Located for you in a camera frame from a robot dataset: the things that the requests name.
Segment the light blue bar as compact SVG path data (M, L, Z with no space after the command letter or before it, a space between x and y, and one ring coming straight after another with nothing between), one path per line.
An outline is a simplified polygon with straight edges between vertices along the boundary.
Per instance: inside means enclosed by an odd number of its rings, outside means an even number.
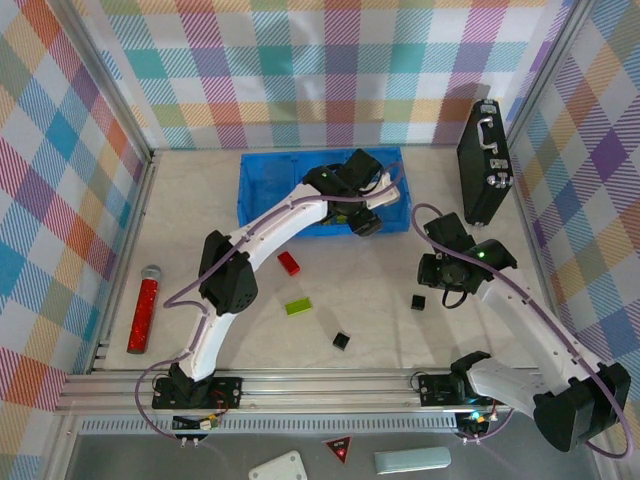
M374 464L378 475L441 469L451 464L451 454L446 447L375 452Z

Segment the blue three-compartment bin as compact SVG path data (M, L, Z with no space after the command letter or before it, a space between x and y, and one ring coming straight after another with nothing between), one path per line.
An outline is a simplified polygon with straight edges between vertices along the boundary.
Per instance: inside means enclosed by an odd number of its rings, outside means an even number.
M353 147L310 151L246 153L241 156L237 217L244 226L284 199L309 170L321 165L343 164L355 152ZM382 234L409 230L411 196L406 179L398 184L400 199L376 209Z

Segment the aluminium side rail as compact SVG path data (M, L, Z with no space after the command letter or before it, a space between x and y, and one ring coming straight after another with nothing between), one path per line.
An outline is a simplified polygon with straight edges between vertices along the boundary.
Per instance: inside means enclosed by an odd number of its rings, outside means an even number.
M531 214L534 212L531 199L528 197L528 190L526 182L524 181L524 170L520 165L517 154L513 149L510 150L510 161L514 174L514 184L512 187L513 196L526 231L526 239L528 249L531 253L534 270L537 275L538 284L540 286L541 295L544 298L545 305L551 309L551 311L557 316L561 323L569 330L570 333L576 335L577 330L574 322L571 318L565 318L563 311L560 308L560 304L555 295L549 273L547 272L547 265L543 256L542 247L539 243L537 230L534 228L533 217Z
M99 304L99 316L89 343L87 359L81 370L83 374L91 374L96 369L100 370L101 361L106 356L105 353L101 353L101 350L109 346L112 337L160 159L160 154L152 153L151 158L144 163L141 170L138 186L133 190L133 206L118 244L119 250L114 261L106 296Z

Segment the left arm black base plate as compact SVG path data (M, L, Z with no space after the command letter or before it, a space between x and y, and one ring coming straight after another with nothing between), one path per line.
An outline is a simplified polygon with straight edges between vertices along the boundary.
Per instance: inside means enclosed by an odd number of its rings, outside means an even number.
M172 378L163 376L155 380L152 388L152 408L155 410L238 409L242 395L242 378L213 377L181 389Z

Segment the red glitter microphone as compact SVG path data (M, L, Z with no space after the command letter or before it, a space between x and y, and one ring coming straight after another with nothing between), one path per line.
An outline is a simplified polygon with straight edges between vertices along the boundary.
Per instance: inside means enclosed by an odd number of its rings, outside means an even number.
M132 319L127 353L144 354L147 350L162 272L151 264L141 271L141 283Z

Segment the white square plate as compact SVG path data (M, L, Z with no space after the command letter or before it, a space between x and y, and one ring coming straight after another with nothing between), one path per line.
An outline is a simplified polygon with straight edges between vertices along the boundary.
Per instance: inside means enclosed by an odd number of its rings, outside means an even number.
M293 450L254 467L248 473L248 479L308 480L308 476L300 453Z

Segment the aluminium corner post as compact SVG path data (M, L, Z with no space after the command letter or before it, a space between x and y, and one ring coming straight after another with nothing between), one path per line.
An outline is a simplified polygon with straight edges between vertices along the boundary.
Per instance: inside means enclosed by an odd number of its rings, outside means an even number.
M46 2L69 36L87 71L98 90L105 97L128 139L144 160L150 163L153 159L154 149L144 137L133 112L118 89L73 2L71 0L46 0Z
M507 144L515 148L599 0L547 0L505 95Z

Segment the red triangle sign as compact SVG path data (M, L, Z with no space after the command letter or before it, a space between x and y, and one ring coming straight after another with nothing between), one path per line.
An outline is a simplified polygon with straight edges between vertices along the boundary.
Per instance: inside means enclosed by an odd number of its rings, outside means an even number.
M348 460L348 454L351 446L352 437L345 436L337 439L326 440L324 444L335 455L342 465Z

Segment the black briefcase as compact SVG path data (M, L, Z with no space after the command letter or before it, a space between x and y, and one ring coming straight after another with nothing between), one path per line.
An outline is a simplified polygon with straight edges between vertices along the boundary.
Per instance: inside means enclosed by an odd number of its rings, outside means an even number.
M456 153L464 218L470 225L486 226L515 181L496 100L483 99L473 104Z

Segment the aluminium front rail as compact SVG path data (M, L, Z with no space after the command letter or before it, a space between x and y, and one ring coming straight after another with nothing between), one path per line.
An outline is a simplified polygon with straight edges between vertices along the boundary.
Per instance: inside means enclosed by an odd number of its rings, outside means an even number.
M104 371L68 378L58 415L82 418L90 433L454 433L474 410L422 407L417 376L409 370L229 370L215 377L242 378L238 409L152 408L153 372Z

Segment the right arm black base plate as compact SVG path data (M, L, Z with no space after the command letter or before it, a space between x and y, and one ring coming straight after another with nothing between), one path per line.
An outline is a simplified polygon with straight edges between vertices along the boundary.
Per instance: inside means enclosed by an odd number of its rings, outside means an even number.
M491 397L480 396L465 376L456 373L422 374L417 376L417 392L422 407L427 406L490 406Z

